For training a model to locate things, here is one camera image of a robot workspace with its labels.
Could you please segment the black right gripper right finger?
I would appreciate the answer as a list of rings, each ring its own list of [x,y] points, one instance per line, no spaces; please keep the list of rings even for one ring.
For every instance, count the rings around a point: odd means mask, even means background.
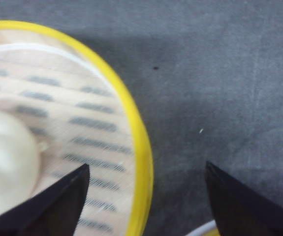
[[[283,236],[283,207],[261,196],[211,162],[205,181],[222,236]]]

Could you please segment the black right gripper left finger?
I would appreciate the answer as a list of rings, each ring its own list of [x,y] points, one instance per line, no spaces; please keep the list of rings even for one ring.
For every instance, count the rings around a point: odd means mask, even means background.
[[[0,236],[72,236],[90,183],[84,164],[33,198],[0,215]]]

